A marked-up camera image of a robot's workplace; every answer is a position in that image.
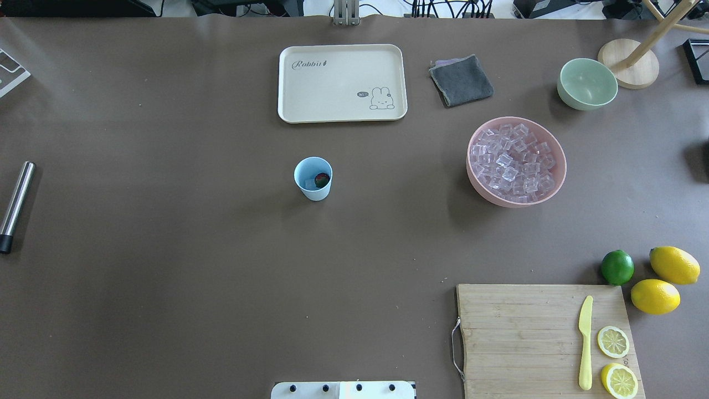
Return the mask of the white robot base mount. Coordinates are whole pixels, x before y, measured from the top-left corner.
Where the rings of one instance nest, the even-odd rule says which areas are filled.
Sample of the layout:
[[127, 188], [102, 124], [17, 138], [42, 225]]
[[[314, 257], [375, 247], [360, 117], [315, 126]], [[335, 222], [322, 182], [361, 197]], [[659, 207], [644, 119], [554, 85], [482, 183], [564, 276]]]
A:
[[416, 398], [409, 381], [309, 381], [281, 382], [271, 389], [271, 398]]

